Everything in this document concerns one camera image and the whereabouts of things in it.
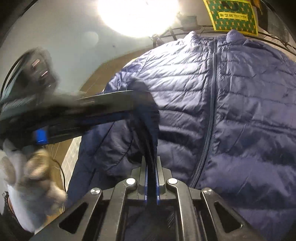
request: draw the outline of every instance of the wire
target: wire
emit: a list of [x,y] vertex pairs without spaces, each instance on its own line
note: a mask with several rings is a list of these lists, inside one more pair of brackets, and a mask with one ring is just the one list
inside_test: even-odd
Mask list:
[[[60,142],[59,142],[59,144],[60,144]],[[57,151],[58,151],[58,149],[59,149],[59,144],[57,145]],[[57,155],[57,151],[56,151],[56,153],[55,153],[53,159],[55,159],[55,157],[56,157],[56,155]],[[54,151],[52,151],[52,153],[53,153],[53,152],[54,152]]]
[[200,36],[202,35],[202,32],[205,30],[205,27],[204,27],[204,29],[201,31],[201,33],[200,33]]
[[64,171],[63,171],[63,169],[62,169],[62,166],[61,166],[61,164],[57,161],[57,160],[55,160],[55,159],[52,159],[55,163],[57,163],[58,165],[59,165],[59,168],[60,168],[60,170],[61,170],[61,172],[62,172],[62,174],[63,174],[63,180],[64,180],[64,191],[66,192],[66,179],[65,179],[65,174],[64,174]]
[[[20,61],[23,57],[25,57],[27,54],[29,54],[29,53],[31,53],[31,52],[32,52],[32,51],[29,50],[29,51],[23,53],[23,54],[22,54],[22,55],[21,55],[21,56],[15,61],[15,63],[13,64],[13,66],[10,68],[8,74],[6,75],[6,77],[5,77],[5,79],[4,79],[4,82],[3,82],[3,84],[2,84],[2,87],[1,87],[0,99],[2,99],[2,94],[3,94],[3,91],[4,91],[4,87],[5,87],[5,84],[6,84],[7,80],[8,80],[8,77],[10,76],[11,72],[12,72],[13,69],[16,67],[16,65],[19,63],[19,61]],[[6,87],[10,84],[11,81],[12,81],[12,78],[10,78],[10,80],[9,80],[8,84],[6,85]]]

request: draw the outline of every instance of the gloved hand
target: gloved hand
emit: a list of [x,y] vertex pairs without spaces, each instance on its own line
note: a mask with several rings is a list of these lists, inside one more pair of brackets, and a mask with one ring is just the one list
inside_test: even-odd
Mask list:
[[0,161],[0,175],[7,182],[9,198],[20,225],[34,232],[66,201],[66,193],[50,179],[51,156],[40,149],[27,158],[5,140],[7,156]]

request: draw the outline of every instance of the blue tape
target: blue tape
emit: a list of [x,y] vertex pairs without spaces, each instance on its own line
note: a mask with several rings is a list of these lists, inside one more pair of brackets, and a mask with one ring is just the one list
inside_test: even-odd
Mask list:
[[147,204],[147,191],[148,191],[148,167],[146,166],[146,172],[145,172],[145,195],[144,195],[144,203]]
[[48,144],[47,132],[44,129],[38,129],[35,131],[36,142],[40,145]]
[[158,180],[158,172],[157,166],[155,165],[155,180],[156,180],[156,204],[159,205],[160,202],[160,195],[159,195],[159,180]]

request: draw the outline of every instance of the black cable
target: black cable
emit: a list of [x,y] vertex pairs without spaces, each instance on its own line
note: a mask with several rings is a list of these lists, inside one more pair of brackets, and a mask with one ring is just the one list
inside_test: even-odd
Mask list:
[[205,27],[204,27],[204,29],[201,31],[200,36],[202,35],[202,33],[203,33],[204,30],[205,30]]
[[12,72],[13,69],[16,67],[16,65],[19,63],[19,61],[20,61],[23,57],[25,57],[27,54],[29,54],[30,52],[32,52],[32,51],[29,50],[29,51],[23,53],[23,54],[22,54],[22,55],[21,55],[21,56],[15,61],[15,63],[13,64],[13,66],[10,68],[8,74],[6,75],[6,77],[5,77],[5,79],[4,79],[4,82],[3,82],[3,84],[2,84],[2,87],[1,87],[0,99],[2,99],[2,94],[3,94],[3,91],[4,91],[4,87],[5,87],[5,84],[6,84],[6,82],[7,82],[7,79],[8,79],[8,77],[10,76],[11,72]]
[[61,166],[61,164],[57,161],[57,160],[55,160],[55,159],[52,159],[55,163],[57,163],[58,165],[59,165],[59,168],[60,168],[60,170],[61,170],[61,172],[62,172],[62,174],[63,174],[63,179],[64,179],[64,191],[66,192],[66,179],[65,179],[65,174],[64,174],[64,171],[63,171],[63,169],[62,169],[62,166]]

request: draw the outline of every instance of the quilted fabric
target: quilted fabric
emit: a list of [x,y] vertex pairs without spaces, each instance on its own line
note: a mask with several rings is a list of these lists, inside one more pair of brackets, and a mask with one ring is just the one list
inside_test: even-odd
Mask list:
[[[296,218],[296,64],[235,30],[153,49],[125,66],[104,93],[144,81],[159,107],[157,155],[174,178],[211,187],[269,241]],[[129,121],[82,137],[68,195],[108,188],[141,153]]]

